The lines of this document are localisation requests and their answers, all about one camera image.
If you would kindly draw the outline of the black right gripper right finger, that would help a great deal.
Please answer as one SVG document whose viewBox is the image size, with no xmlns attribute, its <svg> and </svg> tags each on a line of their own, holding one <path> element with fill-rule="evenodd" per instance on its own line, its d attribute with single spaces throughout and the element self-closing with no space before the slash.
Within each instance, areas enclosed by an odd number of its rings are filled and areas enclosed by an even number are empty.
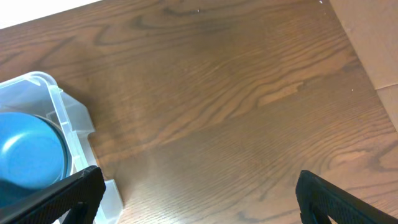
<svg viewBox="0 0 398 224">
<path fill-rule="evenodd" d="M 395 224 L 392 217 L 316 174 L 302 170 L 295 188 L 303 224 Z"/>
</svg>

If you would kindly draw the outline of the clear plastic storage bin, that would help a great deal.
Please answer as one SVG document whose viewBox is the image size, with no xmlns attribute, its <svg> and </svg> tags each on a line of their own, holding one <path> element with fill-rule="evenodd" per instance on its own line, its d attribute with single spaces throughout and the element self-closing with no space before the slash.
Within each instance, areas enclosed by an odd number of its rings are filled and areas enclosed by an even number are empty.
<svg viewBox="0 0 398 224">
<path fill-rule="evenodd" d="M 6 112 L 38 116 L 61 133 L 71 159 L 69 176 L 89 166 L 98 167 L 88 141 L 95 129 L 86 106 L 66 94 L 50 75 L 30 72 L 2 82 L 1 113 Z M 123 203 L 115 181 L 104 182 L 106 190 L 93 223 L 117 223 Z M 53 223 L 64 223 L 65 217 Z"/>
</svg>

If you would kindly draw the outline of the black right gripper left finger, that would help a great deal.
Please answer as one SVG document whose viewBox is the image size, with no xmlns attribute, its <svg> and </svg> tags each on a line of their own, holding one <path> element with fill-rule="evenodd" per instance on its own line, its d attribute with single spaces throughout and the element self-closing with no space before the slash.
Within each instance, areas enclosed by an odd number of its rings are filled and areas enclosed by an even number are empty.
<svg viewBox="0 0 398 224">
<path fill-rule="evenodd" d="M 1 208 L 1 223 L 93 223 L 106 190 L 102 171 L 89 166 Z"/>
</svg>

